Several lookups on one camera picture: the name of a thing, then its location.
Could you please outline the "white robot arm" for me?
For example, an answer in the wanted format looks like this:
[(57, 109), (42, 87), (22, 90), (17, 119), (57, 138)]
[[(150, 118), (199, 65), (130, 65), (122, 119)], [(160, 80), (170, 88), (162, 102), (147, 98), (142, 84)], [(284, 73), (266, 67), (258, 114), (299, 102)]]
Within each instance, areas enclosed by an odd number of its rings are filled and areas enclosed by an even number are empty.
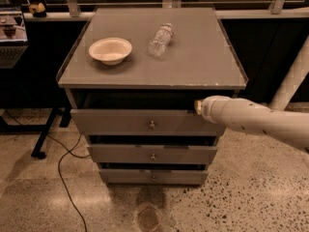
[(309, 37), (269, 106), (241, 98), (210, 96), (194, 103), (198, 115), (233, 131), (263, 133), (303, 152), (309, 151), (309, 114), (285, 111), (309, 73)]

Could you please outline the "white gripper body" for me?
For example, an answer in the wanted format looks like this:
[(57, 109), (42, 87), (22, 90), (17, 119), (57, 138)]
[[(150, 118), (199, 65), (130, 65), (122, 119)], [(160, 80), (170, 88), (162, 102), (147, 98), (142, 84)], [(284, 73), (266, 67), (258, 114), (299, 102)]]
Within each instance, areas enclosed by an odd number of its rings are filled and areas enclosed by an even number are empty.
[(228, 97), (211, 96), (202, 101), (201, 115), (202, 117), (214, 124), (228, 124), (231, 118), (224, 111), (224, 106), (230, 100)]

